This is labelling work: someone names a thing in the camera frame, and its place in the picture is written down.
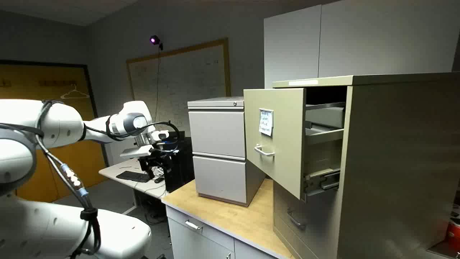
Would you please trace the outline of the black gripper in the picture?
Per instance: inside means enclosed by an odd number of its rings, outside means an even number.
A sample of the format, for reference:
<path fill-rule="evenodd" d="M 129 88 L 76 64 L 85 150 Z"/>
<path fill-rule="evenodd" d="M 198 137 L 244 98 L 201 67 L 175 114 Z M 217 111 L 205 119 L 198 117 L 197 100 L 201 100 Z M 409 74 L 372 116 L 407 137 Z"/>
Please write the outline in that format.
<path fill-rule="evenodd" d="M 164 149 L 162 146 L 144 146 L 142 155 L 138 159 L 141 170 L 148 175 L 154 183 L 165 180 L 165 175 L 172 172 L 172 160 L 178 156 L 179 150 Z"/>

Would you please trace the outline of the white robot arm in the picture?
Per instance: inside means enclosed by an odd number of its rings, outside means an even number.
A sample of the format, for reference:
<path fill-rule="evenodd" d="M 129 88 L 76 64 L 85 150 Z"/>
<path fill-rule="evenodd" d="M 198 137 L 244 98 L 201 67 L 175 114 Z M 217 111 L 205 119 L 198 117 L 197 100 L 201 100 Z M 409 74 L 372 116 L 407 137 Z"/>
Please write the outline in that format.
<path fill-rule="evenodd" d="M 129 101 L 113 116 L 86 121 L 59 101 L 0 101 L 0 259 L 145 259 L 151 228 L 144 222 L 96 209 L 75 172 L 52 155 L 79 142 L 136 139 L 129 157 L 145 157 L 168 139 L 146 106 Z M 37 155 L 54 169 L 79 202 L 64 206 L 24 201 L 14 191 L 36 172 Z"/>

